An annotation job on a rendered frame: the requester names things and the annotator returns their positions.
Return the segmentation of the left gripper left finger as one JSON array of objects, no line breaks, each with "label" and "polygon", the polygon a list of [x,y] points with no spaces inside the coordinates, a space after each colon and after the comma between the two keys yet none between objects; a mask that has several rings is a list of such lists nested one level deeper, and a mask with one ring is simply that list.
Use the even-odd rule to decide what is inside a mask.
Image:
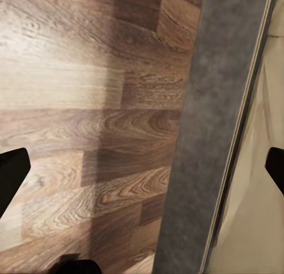
[{"label": "left gripper left finger", "polygon": [[25,147],[0,154],[0,218],[30,170]]}]

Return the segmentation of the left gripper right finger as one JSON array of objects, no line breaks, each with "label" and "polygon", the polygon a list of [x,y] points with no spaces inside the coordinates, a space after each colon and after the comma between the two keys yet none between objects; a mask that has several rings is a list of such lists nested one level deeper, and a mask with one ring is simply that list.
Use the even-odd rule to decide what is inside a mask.
[{"label": "left gripper right finger", "polygon": [[271,147],[264,168],[284,195],[284,150]]}]

